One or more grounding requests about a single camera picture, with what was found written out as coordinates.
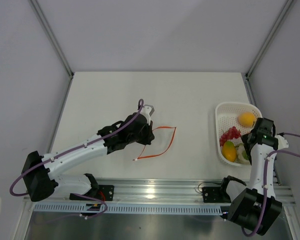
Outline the white cauliflower with leaves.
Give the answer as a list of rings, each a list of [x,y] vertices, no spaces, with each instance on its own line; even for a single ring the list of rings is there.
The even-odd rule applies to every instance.
[[[237,154],[236,162],[238,164],[242,164],[242,165],[249,165],[250,161],[249,161],[248,155],[246,153],[244,144],[240,143],[240,144],[236,145],[235,149],[236,149],[236,154]]]

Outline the red grape bunch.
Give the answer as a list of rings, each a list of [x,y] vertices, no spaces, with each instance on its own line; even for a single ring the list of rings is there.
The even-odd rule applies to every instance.
[[[222,147],[227,141],[238,139],[241,136],[241,131],[235,126],[230,127],[219,138],[219,145]]]

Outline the clear zip top bag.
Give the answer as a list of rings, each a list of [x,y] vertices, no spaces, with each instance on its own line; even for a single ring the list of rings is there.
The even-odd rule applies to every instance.
[[[164,155],[172,146],[177,132],[176,126],[158,126],[153,130],[155,140],[152,145],[144,146],[134,162],[158,158]]]

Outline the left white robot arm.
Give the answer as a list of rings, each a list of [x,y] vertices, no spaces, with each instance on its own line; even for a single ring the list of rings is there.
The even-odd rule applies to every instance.
[[[60,153],[28,154],[22,169],[23,181],[32,202],[49,197],[69,197],[70,200],[102,199],[101,187],[91,173],[79,176],[64,172],[88,160],[123,150],[127,145],[150,145],[154,140],[153,122],[149,113],[136,112],[124,121],[105,126],[85,142]]]

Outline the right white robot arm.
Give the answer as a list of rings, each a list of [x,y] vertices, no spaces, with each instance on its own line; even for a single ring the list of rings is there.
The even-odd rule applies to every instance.
[[[256,120],[250,133],[241,137],[251,164],[248,183],[228,176],[218,189],[222,201],[231,201],[227,220],[240,226],[246,237],[265,235],[282,211],[283,205],[274,191],[274,161],[289,143],[275,131],[272,120]]]

